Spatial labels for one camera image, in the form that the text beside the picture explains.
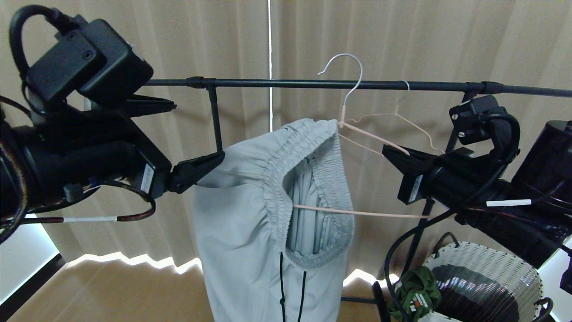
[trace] curtain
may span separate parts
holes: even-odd
[[[274,78],[357,80],[498,81],[511,85],[572,88],[572,10],[562,1],[280,1],[272,0],[272,75]],[[302,117],[337,119],[347,90],[273,89],[274,126]],[[355,91],[346,118],[393,113],[405,91]],[[462,93],[411,92],[399,114],[428,131],[434,145],[445,149],[452,129],[448,109],[461,103]],[[496,95],[499,104],[519,119],[521,154],[506,171],[510,180],[546,121],[569,119],[570,99]],[[426,136],[396,116],[363,119],[358,127],[397,144],[438,154]],[[381,151],[372,139],[341,129],[341,133]],[[490,143],[469,146],[477,155]],[[342,140],[344,168],[355,210],[420,214],[423,202],[405,206],[396,198],[401,174],[383,157]],[[444,211],[436,206],[433,214]],[[391,244],[416,226],[416,219],[357,217],[349,251],[349,271],[360,268],[381,277]],[[459,239],[501,246],[479,231],[448,219],[427,229],[414,265],[420,264],[446,231]],[[394,255],[400,272],[409,242]]]
[[[13,13],[38,1],[0,2],[1,93],[23,103],[19,77],[10,54],[7,31]],[[242,1],[85,0],[42,1],[88,21],[108,21],[153,67],[153,78],[190,76],[268,77],[267,6]],[[55,44],[56,30],[34,17],[23,36],[26,57],[33,63]],[[181,87],[142,88],[142,95],[171,99],[177,109],[134,119],[173,165],[216,151],[212,117],[205,90]],[[218,92],[223,145],[268,132],[268,89],[224,89]],[[79,95],[69,102],[82,108]],[[24,124],[17,111],[5,108],[12,125]],[[148,254],[154,260],[173,257],[181,265],[198,256],[188,193],[166,193],[157,212],[141,222],[45,225],[64,259],[117,251],[127,257]],[[124,215],[144,211],[139,197],[105,187],[93,197],[61,213],[72,217]]]

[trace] drawstring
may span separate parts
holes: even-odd
[[[284,297],[284,278],[282,275],[282,263],[284,261],[284,254],[280,252],[280,290],[282,291],[282,299],[280,299],[280,305],[282,306],[282,321],[286,322],[286,308],[284,303],[286,303],[286,298]],[[304,271],[304,277],[302,278],[302,297],[300,299],[300,312],[298,313],[298,322],[302,318],[302,307],[304,306],[304,291],[306,289],[306,271]]]

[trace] green garment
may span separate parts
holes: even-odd
[[[399,302],[413,321],[418,321],[441,302],[441,293],[433,272],[421,266],[405,273],[401,278],[401,287],[395,291]],[[404,321],[397,305],[391,302],[389,312],[397,321]]]

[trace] clothes rail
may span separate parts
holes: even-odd
[[[357,81],[340,81],[340,80],[265,80],[265,79],[232,79],[232,78],[205,78],[194,76],[181,79],[163,79],[149,80],[147,86],[183,86],[197,89],[206,89],[209,93],[210,107],[212,109],[214,138],[217,151],[223,150],[223,141],[221,138],[219,107],[217,102],[217,87],[246,87],[246,88],[315,88],[315,89],[351,89]],[[361,81],[357,89],[377,89],[377,90],[396,90],[396,91],[437,91],[437,92],[462,92],[464,93],[461,101],[471,100],[475,95],[493,95],[500,93],[511,93],[520,95],[540,95],[554,97],[572,97],[570,89],[542,88],[542,87],[526,87],[504,85],[493,81],[483,81],[480,83],[452,83],[452,82],[433,82],[433,81]],[[447,143],[445,152],[451,152],[458,141],[457,133],[453,130]],[[430,215],[434,205],[434,201],[426,200],[422,215]],[[426,219],[419,220],[418,225],[425,222]],[[403,272],[409,270],[413,257],[419,246],[423,234],[423,229],[418,230],[413,236],[407,253]],[[374,293],[373,299],[364,299],[358,297],[342,296],[342,301],[352,301],[368,304],[376,304],[379,315],[383,322],[389,322],[390,316],[387,312],[387,305],[383,298],[383,292],[378,282],[372,285]]]

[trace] wooden floor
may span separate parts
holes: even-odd
[[[373,297],[360,279],[346,296]],[[9,322],[213,321],[202,271],[183,274],[173,266],[156,269],[143,262],[82,261],[66,264]],[[338,321],[379,321],[373,304],[342,302]]]

